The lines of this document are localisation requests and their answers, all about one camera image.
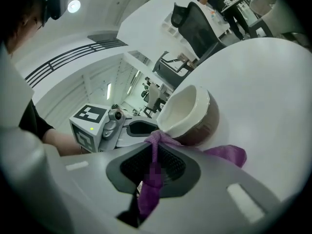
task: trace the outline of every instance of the ceiling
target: ceiling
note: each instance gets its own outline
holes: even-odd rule
[[[148,0],[79,0],[76,13],[68,11],[58,20],[49,19],[45,27],[15,52],[18,61],[36,49],[58,39],[96,31],[118,30],[122,21]]]
[[[142,62],[145,57],[139,52],[131,53]],[[123,60],[123,54],[96,62],[87,68],[84,75],[69,77],[50,90],[36,108],[55,129],[71,133],[69,117],[86,103],[111,106],[121,104],[131,85],[136,83],[137,70]],[[110,99],[107,100],[107,85],[111,83]]]

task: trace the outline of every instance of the ceiling lamp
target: ceiling lamp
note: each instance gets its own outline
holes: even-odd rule
[[[78,0],[73,0],[69,3],[67,7],[70,13],[75,13],[80,9],[80,2]]]

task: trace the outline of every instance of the purple cloth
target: purple cloth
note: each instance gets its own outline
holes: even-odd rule
[[[151,135],[145,140],[145,142],[152,144],[152,163],[150,165],[149,174],[144,176],[142,189],[137,199],[140,215],[143,219],[146,219],[152,213],[160,199],[162,181],[161,166],[157,162],[158,143],[162,142],[181,146],[178,141],[172,139],[161,130],[152,132]],[[233,145],[214,147],[204,151],[203,153],[226,159],[240,168],[247,160],[245,150]]]

